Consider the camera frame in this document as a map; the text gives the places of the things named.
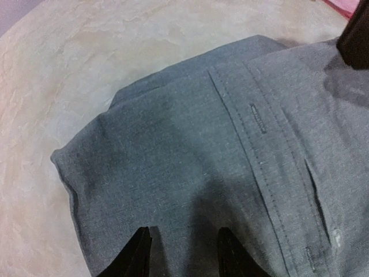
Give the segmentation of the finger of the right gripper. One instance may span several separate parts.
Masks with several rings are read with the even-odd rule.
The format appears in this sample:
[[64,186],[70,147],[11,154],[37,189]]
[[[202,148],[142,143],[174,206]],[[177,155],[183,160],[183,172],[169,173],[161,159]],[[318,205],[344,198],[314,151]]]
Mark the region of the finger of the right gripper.
[[347,65],[368,70],[368,0],[359,2],[336,47]]

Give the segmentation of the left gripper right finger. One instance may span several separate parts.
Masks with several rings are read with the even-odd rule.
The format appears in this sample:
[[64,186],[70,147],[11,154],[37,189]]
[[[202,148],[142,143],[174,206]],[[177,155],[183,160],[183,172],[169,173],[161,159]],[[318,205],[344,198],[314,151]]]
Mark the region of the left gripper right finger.
[[251,257],[235,234],[227,227],[217,234],[219,276],[222,277],[266,277],[264,271]]

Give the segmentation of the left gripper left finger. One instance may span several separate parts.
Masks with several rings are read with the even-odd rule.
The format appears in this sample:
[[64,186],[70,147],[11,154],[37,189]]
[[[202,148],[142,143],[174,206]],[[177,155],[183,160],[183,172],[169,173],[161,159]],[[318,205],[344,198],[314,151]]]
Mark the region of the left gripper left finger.
[[148,227],[140,227],[112,263],[98,277],[148,277],[152,237]]

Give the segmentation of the grey blue button shirt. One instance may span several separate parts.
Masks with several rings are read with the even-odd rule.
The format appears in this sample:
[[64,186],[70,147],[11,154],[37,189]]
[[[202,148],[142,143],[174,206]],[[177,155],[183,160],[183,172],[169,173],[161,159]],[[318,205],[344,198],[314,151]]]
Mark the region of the grey blue button shirt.
[[253,36],[172,65],[51,160],[92,276],[141,226],[152,276],[217,276],[221,227],[271,276],[368,275],[368,71],[332,40]]

